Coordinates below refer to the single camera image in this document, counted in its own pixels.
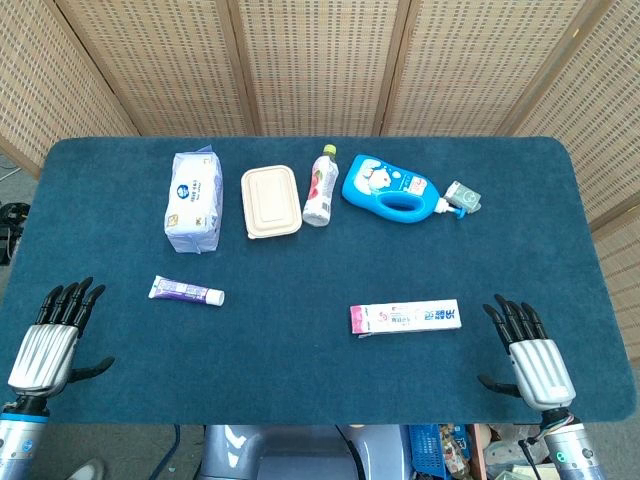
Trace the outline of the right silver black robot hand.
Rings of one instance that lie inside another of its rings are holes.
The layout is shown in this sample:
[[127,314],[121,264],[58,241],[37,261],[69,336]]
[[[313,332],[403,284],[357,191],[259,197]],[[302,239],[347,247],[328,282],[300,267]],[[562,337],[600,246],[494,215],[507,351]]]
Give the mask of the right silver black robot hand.
[[568,408],[576,391],[564,359],[536,312],[527,303],[518,304],[496,294],[499,309],[485,304],[513,368],[516,382],[499,383],[488,375],[479,382],[488,390],[521,398],[538,412]]

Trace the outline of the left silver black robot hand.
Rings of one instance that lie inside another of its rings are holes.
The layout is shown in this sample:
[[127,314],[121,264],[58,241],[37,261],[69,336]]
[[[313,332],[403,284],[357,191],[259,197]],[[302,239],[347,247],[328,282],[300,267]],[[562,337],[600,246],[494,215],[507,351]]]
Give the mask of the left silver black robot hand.
[[20,397],[50,398],[69,383],[99,376],[115,362],[106,357],[93,367],[72,366],[98,298],[106,286],[92,285],[87,277],[58,285],[44,298],[33,325],[27,330],[9,375],[8,385]]

